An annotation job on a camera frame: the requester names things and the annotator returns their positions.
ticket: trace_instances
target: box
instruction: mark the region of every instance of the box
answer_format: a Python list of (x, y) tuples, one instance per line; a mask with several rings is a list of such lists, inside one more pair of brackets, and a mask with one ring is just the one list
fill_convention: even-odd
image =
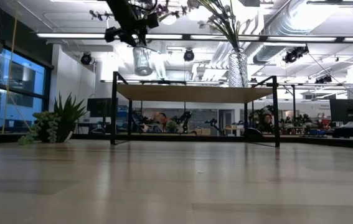
[(195, 128), (194, 131), (197, 133), (197, 135), (202, 135), (202, 128)]
[(202, 128), (202, 135), (211, 135), (210, 128)]

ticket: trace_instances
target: wooden floor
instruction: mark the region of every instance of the wooden floor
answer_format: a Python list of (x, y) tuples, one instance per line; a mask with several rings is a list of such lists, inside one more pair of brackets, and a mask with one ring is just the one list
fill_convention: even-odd
[(353, 223), (353, 149), (0, 144), (0, 223)]

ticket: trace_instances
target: glass window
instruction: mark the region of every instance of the glass window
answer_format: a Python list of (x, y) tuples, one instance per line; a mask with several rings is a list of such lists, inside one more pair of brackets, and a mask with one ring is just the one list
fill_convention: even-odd
[[(0, 54), (0, 84), (7, 85), (11, 52), (4, 49)], [(13, 54), (10, 87), (43, 95), (45, 68)]]
[[(21, 112), (28, 125), (31, 126), (31, 124), (36, 120), (32, 114), (42, 111), (42, 99), (12, 92), (10, 92), (10, 95), (13, 97), (18, 110)], [(0, 89), (0, 127), (3, 125), (5, 101), (6, 90)], [(24, 124), (20, 114), (17, 112), (16, 107), (10, 98), (7, 102), (6, 127), (26, 128), (26, 125)]]

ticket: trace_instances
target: monitor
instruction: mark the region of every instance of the monitor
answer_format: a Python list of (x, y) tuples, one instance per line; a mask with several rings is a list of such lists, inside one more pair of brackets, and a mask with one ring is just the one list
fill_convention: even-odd
[(111, 117), (111, 98), (91, 98), (88, 99), (87, 111), (91, 118)]
[(337, 122), (353, 122), (353, 100), (330, 100), (331, 119)]

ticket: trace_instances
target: spotlight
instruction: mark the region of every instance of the spotlight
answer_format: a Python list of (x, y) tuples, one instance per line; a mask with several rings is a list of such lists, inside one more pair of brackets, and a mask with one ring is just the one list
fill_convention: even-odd
[(293, 50), (287, 51), (285, 57), (283, 57), (283, 61), (285, 63), (294, 63), (299, 58), (303, 57), (304, 54), (309, 53), (308, 45), (305, 47), (295, 47)]
[(328, 75), (328, 76), (324, 77), (324, 82), (328, 82), (328, 83), (332, 82), (331, 76)]
[(186, 49), (186, 52), (184, 53), (184, 61), (185, 62), (191, 62), (194, 60), (194, 53), (192, 49)]
[(91, 64), (93, 64), (93, 62), (94, 62), (94, 59), (92, 58), (90, 52), (83, 53), (82, 58), (81, 58), (81, 63), (82, 64), (91, 65)]

